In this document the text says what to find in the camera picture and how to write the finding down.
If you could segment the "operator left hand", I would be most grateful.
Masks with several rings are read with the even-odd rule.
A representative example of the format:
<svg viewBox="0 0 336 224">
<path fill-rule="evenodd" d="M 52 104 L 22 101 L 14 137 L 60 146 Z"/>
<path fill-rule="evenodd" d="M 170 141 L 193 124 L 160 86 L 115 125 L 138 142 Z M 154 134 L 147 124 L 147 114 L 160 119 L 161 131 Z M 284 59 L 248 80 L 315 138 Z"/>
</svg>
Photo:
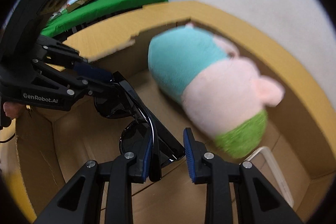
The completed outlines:
<svg viewBox="0 0 336 224">
<path fill-rule="evenodd" d="M 3 110 L 10 119 L 17 119 L 26 110 L 26 105 L 22 105 L 14 102 L 5 102 L 3 104 Z"/>
</svg>

